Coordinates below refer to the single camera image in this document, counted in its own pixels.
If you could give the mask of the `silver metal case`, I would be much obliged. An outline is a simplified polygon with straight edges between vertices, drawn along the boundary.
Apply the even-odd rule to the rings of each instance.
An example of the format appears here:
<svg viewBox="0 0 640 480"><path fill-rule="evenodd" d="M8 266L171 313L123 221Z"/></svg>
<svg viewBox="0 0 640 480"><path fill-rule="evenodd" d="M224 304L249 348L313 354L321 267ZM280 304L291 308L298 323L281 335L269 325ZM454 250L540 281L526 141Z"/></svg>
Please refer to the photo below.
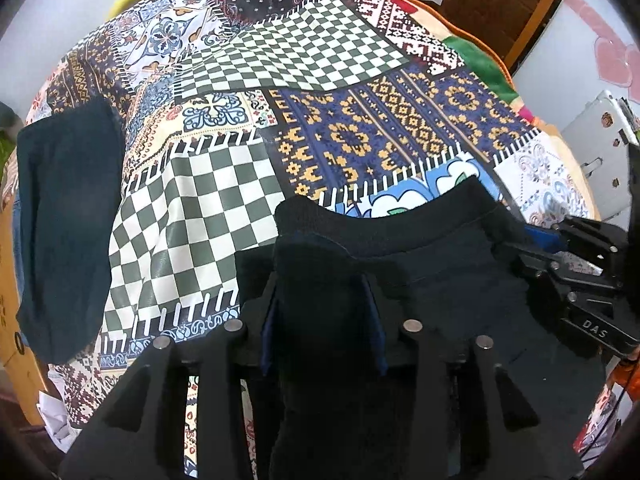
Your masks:
<svg viewBox="0 0 640 480"><path fill-rule="evenodd" d="M626 101L601 91L562 130L562 137L589 184L601 218L624 228L631 206L628 146L639 144Z"/></svg>

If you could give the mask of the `wooden lap desk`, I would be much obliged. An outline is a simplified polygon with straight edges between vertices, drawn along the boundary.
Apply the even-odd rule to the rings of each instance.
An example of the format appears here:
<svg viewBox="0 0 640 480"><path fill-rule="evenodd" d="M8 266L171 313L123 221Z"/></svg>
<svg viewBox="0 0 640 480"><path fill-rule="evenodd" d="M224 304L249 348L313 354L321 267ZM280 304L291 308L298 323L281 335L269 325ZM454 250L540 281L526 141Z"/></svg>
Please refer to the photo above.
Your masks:
<svg viewBox="0 0 640 480"><path fill-rule="evenodd" d="M46 392L47 386L16 319L18 293L12 244L12 206L13 200L9 200L1 211L1 365L26 420L32 426L42 426L37 404L39 393Z"/></svg>

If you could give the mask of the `patchwork patterned bedspread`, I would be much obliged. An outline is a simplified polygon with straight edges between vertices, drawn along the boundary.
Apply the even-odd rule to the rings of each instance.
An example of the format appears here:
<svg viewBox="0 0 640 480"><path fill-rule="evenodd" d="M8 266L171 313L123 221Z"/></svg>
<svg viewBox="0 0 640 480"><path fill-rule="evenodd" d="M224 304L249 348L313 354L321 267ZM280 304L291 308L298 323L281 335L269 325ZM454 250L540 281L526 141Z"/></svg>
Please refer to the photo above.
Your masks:
<svg viewBox="0 0 640 480"><path fill-rule="evenodd" d="M374 219L477 181L524 226L596 216L558 136L411 0L144 0L58 66L27 127L103 96L124 136L111 286L64 364L63 479L258 478L235 256L303 197Z"/></svg>

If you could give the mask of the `dark teal folded garment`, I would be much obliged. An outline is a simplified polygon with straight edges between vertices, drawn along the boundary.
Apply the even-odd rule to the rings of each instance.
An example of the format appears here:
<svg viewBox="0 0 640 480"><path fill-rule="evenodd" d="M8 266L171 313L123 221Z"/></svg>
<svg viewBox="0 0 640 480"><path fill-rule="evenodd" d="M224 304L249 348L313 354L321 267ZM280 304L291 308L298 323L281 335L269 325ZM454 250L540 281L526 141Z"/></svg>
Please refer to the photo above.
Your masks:
<svg viewBox="0 0 640 480"><path fill-rule="evenodd" d="M24 275L17 321L47 364L68 362L99 333L123 158L122 129L103 96L17 137Z"/></svg>

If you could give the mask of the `black pants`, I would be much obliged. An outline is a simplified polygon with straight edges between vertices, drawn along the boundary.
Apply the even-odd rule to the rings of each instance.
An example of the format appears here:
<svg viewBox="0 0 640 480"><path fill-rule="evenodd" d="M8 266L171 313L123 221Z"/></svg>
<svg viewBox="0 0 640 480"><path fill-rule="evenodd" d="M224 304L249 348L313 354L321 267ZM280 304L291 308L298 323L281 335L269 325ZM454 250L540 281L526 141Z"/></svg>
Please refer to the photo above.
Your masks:
<svg viewBox="0 0 640 480"><path fill-rule="evenodd" d="M524 226L475 180L431 203L358 219L303 197L279 237L235 256L258 362L248 378L262 479L569 479L600 389L596 352L530 312L503 258ZM371 352L361 275L386 333ZM278 359L260 369L265 290L278 280Z"/></svg>

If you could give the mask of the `white crumpled paper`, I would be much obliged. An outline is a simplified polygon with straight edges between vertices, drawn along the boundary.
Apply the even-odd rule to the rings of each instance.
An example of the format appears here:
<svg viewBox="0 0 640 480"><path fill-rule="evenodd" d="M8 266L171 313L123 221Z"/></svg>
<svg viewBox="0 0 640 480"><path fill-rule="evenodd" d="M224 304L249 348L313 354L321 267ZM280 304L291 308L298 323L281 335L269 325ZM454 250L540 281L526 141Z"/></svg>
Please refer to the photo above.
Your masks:
<svg viewBox="0 0 640 480"><path fill-rule="evenodd" d="M80 429L74 428L68 421L63 402L40 391L36 407L43 421L44 429L53 444L63 453L67 453L80 434Z"/></svg>

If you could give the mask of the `blue denim jeans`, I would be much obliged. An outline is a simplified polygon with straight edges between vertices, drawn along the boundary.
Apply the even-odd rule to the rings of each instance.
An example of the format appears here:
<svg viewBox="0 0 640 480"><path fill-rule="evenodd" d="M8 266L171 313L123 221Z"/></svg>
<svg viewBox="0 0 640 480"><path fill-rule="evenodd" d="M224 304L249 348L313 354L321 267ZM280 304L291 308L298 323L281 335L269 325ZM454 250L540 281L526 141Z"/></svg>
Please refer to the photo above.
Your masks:
<svg viewBox="0 0 640 480"><path fill-rule="evenodd" d="M25 283L21 236L21 213L22 204L20 192L16 191L12 206L12 250L18 302L22 302Z"/></svg>

